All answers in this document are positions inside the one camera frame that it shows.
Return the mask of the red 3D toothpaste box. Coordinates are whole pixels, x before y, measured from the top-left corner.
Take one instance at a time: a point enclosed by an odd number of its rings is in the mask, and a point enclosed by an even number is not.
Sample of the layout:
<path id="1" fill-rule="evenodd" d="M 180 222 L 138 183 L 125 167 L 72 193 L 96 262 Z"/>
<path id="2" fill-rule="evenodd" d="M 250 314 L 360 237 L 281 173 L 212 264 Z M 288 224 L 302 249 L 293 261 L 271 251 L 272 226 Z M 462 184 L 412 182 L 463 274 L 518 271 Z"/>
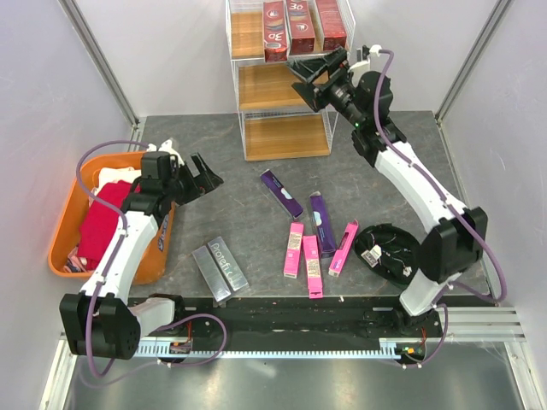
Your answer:
<path id="1" fill-rule="evenodd" d="M 285 62 L 289 39 L 284 1 L 265 1 L 262 5 L 262 43 L 266 63 Z"/>
<path id="2" fill-rule="evenodd" d="M 315 29 L 308 1 L 285 2 L 288 20 L 290 54 L 309 54 L 315 48 Z"/>

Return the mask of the large red toothpaste box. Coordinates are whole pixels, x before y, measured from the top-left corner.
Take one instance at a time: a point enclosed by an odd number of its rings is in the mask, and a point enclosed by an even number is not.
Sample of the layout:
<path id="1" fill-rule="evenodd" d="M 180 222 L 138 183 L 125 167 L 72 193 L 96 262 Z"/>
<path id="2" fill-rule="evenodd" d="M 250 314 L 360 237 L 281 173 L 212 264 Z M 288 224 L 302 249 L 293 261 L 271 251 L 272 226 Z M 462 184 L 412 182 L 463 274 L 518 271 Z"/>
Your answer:
<path id="1" fill-rule="evenodd" d="M 344 48 L 347 33 L 336 0 L 316 0 L 315 7 L 321 24 L 321 48 L 333 51 Z"/>

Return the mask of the purple toothpaste box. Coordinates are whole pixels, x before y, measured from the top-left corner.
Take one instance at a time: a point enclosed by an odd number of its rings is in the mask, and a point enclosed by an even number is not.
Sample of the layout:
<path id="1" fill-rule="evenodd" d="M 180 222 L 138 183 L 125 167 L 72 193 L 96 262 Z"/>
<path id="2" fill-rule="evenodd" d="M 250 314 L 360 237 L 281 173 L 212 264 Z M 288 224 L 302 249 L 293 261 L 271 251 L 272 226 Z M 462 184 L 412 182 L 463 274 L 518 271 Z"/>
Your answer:
<path id="1" fill-rule="evenodd" d="M 323 195 L 319 191 L 312 193 L 309 196 L 309 205 L 320 256 L 321 258 L 330 258 L 334 256 L 337 244 Z"/>
<path id="2" fill-rule="evenodd" d="M 264 171 L 260 175 L 260 179 L 293 220 L 298 220 L 303 215 L 303 206 L 289 193 L 271 170 Z"/>

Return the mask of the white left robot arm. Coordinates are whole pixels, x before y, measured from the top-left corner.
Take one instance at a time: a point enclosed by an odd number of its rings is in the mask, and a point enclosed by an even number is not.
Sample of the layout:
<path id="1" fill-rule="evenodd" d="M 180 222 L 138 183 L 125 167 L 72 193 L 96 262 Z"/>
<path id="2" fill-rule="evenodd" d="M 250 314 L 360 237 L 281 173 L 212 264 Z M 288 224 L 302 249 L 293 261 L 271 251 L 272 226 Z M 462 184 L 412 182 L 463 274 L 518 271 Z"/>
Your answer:
<path id="1" fill-rule="evenodd" d="M 61 299 L 59 311 L 70 351 L 76 355 L 129 360 L 140 340 L 155 331 L 178 336 L 187 327 L 181 297 L 154 294 L 128 306 L 129 290 L 147 248 L 177 206 L 222 185 L 202 156 L 191 157 L 193 173 L 175 149 L 144 152 L 141 174 L 119 206 L 114 235 L 91 277 L 76 294 Z"/>

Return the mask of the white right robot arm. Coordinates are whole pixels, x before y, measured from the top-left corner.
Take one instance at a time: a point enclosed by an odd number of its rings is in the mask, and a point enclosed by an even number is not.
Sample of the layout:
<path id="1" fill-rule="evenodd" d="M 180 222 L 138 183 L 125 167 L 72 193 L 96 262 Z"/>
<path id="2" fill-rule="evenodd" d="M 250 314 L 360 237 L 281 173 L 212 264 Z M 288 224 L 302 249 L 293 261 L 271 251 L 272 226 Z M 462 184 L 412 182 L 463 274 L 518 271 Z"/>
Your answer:
<path id="1" fill-rule="evenodd" d="M 357 153 L 397 188 L 424 226 L 417 272 L 399 296 L 402 308 L 391 315 L 393 330 L 411 336 L 441 290 L 481 260 L 487 215 L 451 195 L 419 160 L 391 120 L 393 94 L 385 71 L 366 71 L 355 79 L 357 66 L 349 64 L 342 48 L 289 61 L 287 67 L 297 79 L 293 89 L 313 111 L 331 106 L 352 125 Z"/>

